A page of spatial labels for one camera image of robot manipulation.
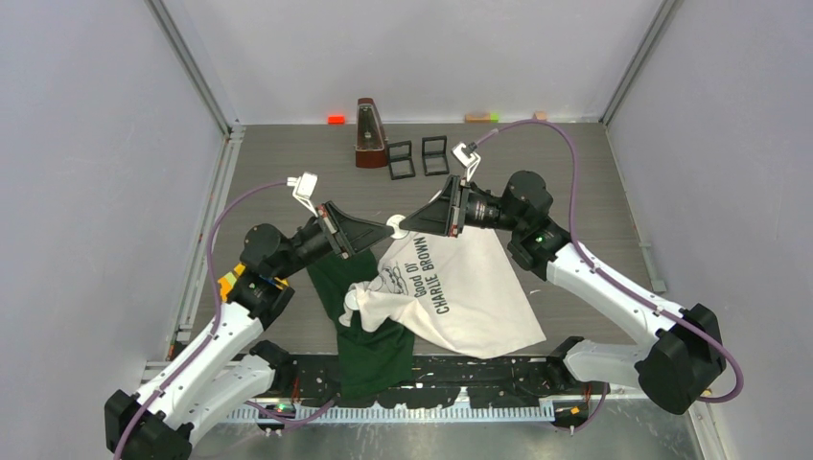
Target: cable clip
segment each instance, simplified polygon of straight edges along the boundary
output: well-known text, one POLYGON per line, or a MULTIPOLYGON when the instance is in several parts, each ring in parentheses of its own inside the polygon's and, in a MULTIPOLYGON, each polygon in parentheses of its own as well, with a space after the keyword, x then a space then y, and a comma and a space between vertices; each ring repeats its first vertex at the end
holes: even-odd
POLYGON ((476 152, 477 145, 472 143, 466 146, 462 142, 457 144, 452 149, 452 154, 457 161, 466 168, 466 183, 471 182, 472 176, 475 175, 475 170, 480 164, 480 155, 476 152))
POLYGON ((293 187, 293 197, 305 206, 305 209, 311 211, 314 216, 318 217, 314 204, 311 203, 311 195, 314 194, 316 188, 316 181, 318 177, 312 172, 303 172, 299 177, 289 177, 288 186, 293 187))

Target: green t-shirt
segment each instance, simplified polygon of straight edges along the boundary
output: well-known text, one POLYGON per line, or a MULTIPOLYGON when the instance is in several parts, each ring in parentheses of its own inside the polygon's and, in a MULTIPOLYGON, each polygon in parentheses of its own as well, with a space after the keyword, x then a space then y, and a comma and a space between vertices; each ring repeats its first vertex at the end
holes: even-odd
POLYGON ((358 311, 350 327, 338 322, 344 314, 344 296, 353 283, 378 276, 376 258, 368 250, 350 259, 332 254, 308 266, 308 275, 328 317, 336 325, 341 396, 363 398, 412 378, 412 347, 415 334, 387 319, 373 333, 361 328, 358 311))

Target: gray floor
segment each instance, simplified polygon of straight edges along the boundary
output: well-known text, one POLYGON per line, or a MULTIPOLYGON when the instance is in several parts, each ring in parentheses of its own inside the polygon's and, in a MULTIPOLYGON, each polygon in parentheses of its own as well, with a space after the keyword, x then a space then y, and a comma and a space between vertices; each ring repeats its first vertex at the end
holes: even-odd
MULTIPOLYGON (((388 138, 411 139, 417 175, 391 181, 386 169, 361 170, 354 166, 355 126, 251 126, 247 129, 229 191, 229 200, 261 183, 310 171, 319 175, 314 202, 332 200, 343 211, 360 218, 384 222, 393 214, 408 215, 426 203, 445 176, 425 177, 420 163, 420 139, 446 134, 450 146, 471 142, 491 125, 387 125, 388 138)), ((567 124, 563 128, 580 149, 581 184, 578 192, 577 227, 582 241, 604 262, 649 288, 629 207, 618 177, 604 127, 567 124)), ((514 171, 539 173, 555 199, 551 214, 567 227, 571 175, 567 146, 555 132, 523 126, 493 138, 479 150, 483 161, 475 183, 500 194, 514 171)), ((453 173, 461 168, 450 158, 453 173)), ((249 198, 226 218, 215 248, 219 275, 232 268, 243 249, 245 232, 269 222, 291 235, 309 214, 290 196, 277 189, 249 198)), ((502 235, 505 241, 508 235, 502 235)), ((380 257, 383 242, 374 248, 380 257)), ((523 354, 545 354, 570 335, 584 335, 607 343, 631 343, 624 332, 577 297, 548 285, 521 270, 517 276, 547 336, 523 354)), ((328 320, 307 273, 292 276, 296 295, 285 313, 263 334, 292 353, 335 353, 333 324, 328 320)), ((197 311, 194 333, 213 314, 209 290, 197 311)), ((415 354, 448 353, 424 340, 415 342, 415 354)))
POLYGON ((311 425, 269 438, 258 435, 255 425, 220 424, 192 458, 702 459, 688 417, 648 400, 608 400, 592 424, 572 437, 533 423, 311 425))

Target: white wall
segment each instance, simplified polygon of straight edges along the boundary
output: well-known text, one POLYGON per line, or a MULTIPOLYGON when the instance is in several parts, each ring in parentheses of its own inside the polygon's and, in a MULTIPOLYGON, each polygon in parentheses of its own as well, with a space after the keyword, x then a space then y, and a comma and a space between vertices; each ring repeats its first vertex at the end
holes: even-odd
POLYGON ((0 88, 0 457, 109 459, 221 134, 142 1, 3 2, 0 88))
POLYGON ((811 17, 805 0, 684 2, 611 124, 671 296, 712 308, 744 368, 714 407, 735 459, 813 451, 811 17))
POLYGON ((365 96, 386 121, 597 119, 661 3, 168 1, 244 124, 355 120, 365 96))

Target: metal bracket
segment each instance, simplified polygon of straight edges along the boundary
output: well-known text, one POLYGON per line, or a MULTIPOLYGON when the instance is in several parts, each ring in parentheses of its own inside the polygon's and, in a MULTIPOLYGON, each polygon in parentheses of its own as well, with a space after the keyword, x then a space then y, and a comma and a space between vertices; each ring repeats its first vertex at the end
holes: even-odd
POLYGON ((720 439, 717 423, 706 402, 696 402, 688 409, 688 417, 697 435, 697 442, 703 458, 713 460, 726 460, 733 458, 726 451, 726 446, 720 439))
MULTIPOLYGON (((318 407, 306 407, 295 404, 296 416, 294 420, 309 417, 318 410, 318 407)), ((387 409, 374 403, 372 407, 351 408, 331 407, 328 411, 311 423, 321 424, 437 424, 437 423, 493 423, 493 422, 553 422, 555 413, 553 401, 539 399, 537 407, 488 407, 473 409, 468 402, 458 401, 449 407, 433 407, 429 409, 407 409, 396 407, 387 409)), ((261 419, 256 408, 244 405, 229 414, 222 423, 225 424, 254 424, 273 421, 261 419)))
POLYGON ((200 303, 200 295, 206 287, 206 236, 209 235, 215 219, 225 207, 244 134, 244 126, 234 125, 232 127, 228 140, 223 143, 217 169, 212 175, 208 194, 211 199, 203 212, 196 236, 197 244, 192 254, 192 260, 186 269, 186 281, 180 300, 177 326, 174 328, 175 342, 188 343, 192 339, 191 332, 197 316, 197 305, 200 303))
POLYGON ((457 158, 457 161, 463 165, 463 168, 466 169, 466 183, 472 181, 472 177, 475 175, 475 171, 477 166, 480 164, 480 155, 477 154, 474 150, 469 150, 469 148, 463 144, 457 144, 452 149, 452 154, 454 158, 457 158))
POLYGON ((147 0, 145 3, 147 3, 148 7, 150 7, 152 10, 155 21, 164 31, 167 40, 170 42, 170 46, 175 51, 178 60, 180 60, 180 64, 186 71, 192 86, 203 99, 203 104, 206 105, 209 113, 212 114, 212 118, 214 119, 215 123, 221 129, 223 134, 228 133, 229 128, 233 128, 233 126, 226 119, 226 115, 223 113, 222 107, 218 104, 217 98, 212 93, 210 81, 207 81, 203 76, 203 73, 200 71, 197 62, 192 55, 192 51, 190 51, 189 46, 184 40, 183 34, 175 24, 173 16, 170 14, 170 11, 166 6, 167 1, 147 0))
POLYGON ((666 281, 658 276, 658 270, 655 268, 655 262, 652 260, 652 244, 640 242, 639 247, 641 254, 643 254, 643 264, 646 266, 649 282, 652 283, 652 291, 656 294, 663 294, 666 292, 666 281))
POLYGON ((311 196, 316 189, 316 182, 319 180, 318 176, 312 172, 303 172, 299 177, 289 177, 288 186, 293 187, 293 197, 299 201, 305 209, 311 212, 314 216, 319 216, 316 213, 314 204, 311 203, 311 196))

